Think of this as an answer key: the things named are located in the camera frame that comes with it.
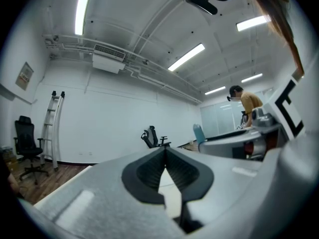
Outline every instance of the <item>black office chair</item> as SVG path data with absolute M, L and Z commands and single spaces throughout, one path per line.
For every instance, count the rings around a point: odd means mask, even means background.
M 38 181 L 35 176 L 35 172 L 39 173 L 46 173 L 46 176 L 49 176 L 47 171 L 43 171 L 40 169 L 40 166 L 33 166 L 33 158 L 43 152 L 41 148 L 41 141 L 43 138 L 39 138 L 40 148 L 36 147 L 34 142 L 34 125 L 31 123 L 31 119 L 25 116 L 20 116 L 19 120 L 16 120 L 15 123 L 15 130 L 17 137 L 14 138 L 15 140 L 15 149 L 18 155 L 22 155 L 27 159 L 30 159 L 31 167 L 25 168 L 25 172 L 20 175 L 20 180 L 26 174 L 33 173 L 35 177 L 35 185 L 38 184 Z
M 144 142 L 147 144 L 149 148 L 155 148 L 155 147 L 161 147 L 166 146 L 169 147 L 169 144 L 171 142 L 164 143 L 165 140 L 167 140 L 167 136 L 162 136 L 160 138 L 161 143 L 159 143 L 158 137 L 156 135 L 155 127 L 150 125 L 148 130 L 144 130 L 144 133 L 141 136 L 141 139 L 144 140 Z

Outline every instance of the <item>air conditioner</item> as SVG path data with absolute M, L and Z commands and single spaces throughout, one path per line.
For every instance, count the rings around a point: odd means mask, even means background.
M 104 57 L 112 58 L 117 61 L 123 62 L 125 58 L 125 53 L 123 50 L 113 48 L 111 46 L 102 46 L 100 44 L 95 44 L 94 54 L 101 55 Z
M 124 69 L 125 64 L 114 59 L 93 54 L 93 67 L 118 74 L 120 70 Z

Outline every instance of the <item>aluminum ladder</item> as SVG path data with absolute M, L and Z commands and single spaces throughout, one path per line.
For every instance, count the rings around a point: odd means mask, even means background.
M 52 92 L 48 108 L 46 109 L 46 114 L 44 118 L 42 134 L 41 134 L 41 138 L 43 139 L 43 145 L 42 145 L 43 153 L 40 156 L 40 163 L 41 165 L 44 165 L 45 156 L 51 157 L 54 171 L 58 170 L 58 163 L 56 160 L 56 158 L 59 156 L 58 155 L 59 148 L 57 147 L 57 144 L 58 144 L 57 124 L 59 121 L 59 114 L 64 101 L 64 96 L 65 96 L 64 91 L 62 91 L 60 96 L 57 96 L 55 91 Z M 58 100 L 58 102 L 57 102 L 56 108 L 54 109 L 53 106 L 54 106 L 55 100 Z M 50 122 L 51 115 L 53 113 L 54 113 L 53 122 Z M 51 154 L 46 153 L 46 150 L 45 150 L 45 148 L 47 147 L 46 144 L 48 142 L 51 142 Z

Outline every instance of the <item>yellow shirt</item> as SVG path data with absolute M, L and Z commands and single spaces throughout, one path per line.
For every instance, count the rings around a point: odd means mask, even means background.
M 243 92 L 240 100 L 247 115 L 252 112 L 253 108 L 263 106 L 263 102 L 260 100 L 260 98 L 250 92 Z

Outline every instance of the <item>ceiling light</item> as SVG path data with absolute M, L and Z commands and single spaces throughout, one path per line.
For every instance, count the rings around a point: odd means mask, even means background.
M 178 59 L 174 64 L 172 64 L 169 67 L 170 71 L 174 71 L 176 68 L 180 67 L 182 64 L 184 64 L 186 61 L 191 59 L 193 56 L 196 56 L 199 52 L 203 51 L 205 49 L 204 45 L 199 44 L 195 48 L 193 48 L 190 52 L 188 52 L 186 55 L 182 56 L 180 59 Z
M 257 74 L 257 75 L 255 75 L 255 76 L 252 76 L 252 77 L 249 77 L 249 78 L 247 78 L 247 79 L 244 79 L 244 80 L 242 80 L 241 82 L 242 82 L 242 83 L 243 83 L 243 82 L 248 82 L 248 81 L 251 81 L 251 80 L 253 80 L 253 79 L 262 77 L 262 76 L 263 76 L 263 74 Z
M 88 1 L 89 0 L 78 0 L 78 6 L 76 8 L 75 16 L 75 34 L 83 34 L 84 17 Z
M 217 91 L 223 90 L 223 89 L 225 89 L 225 88 L 226 88 L 226 87 L 224 86 L 224 87 L 221 87 L 221 88 L 219 88 L 219 89 L 215 89 L 215 90 L 212 90 L 212 91 L 206 92 L 206 93 L 205 93 L 205 95 L 209 95 L 209 94 L 211 94 L 211 93 L 214 93 L 214 92 L 217 92 Z
M 251 18 L 249 20 L 245 20 L 243 22 L 237 23 L 236 26 L 237 26 L 238 31 L 243 31 L 243 30 L 250 28 L 252 26 L 264 24 L 264 23 L 267 23 L 269 21 L 271 21 L 271 19 L 268 15 L 267 16 L 259 16 L 256 18 Z

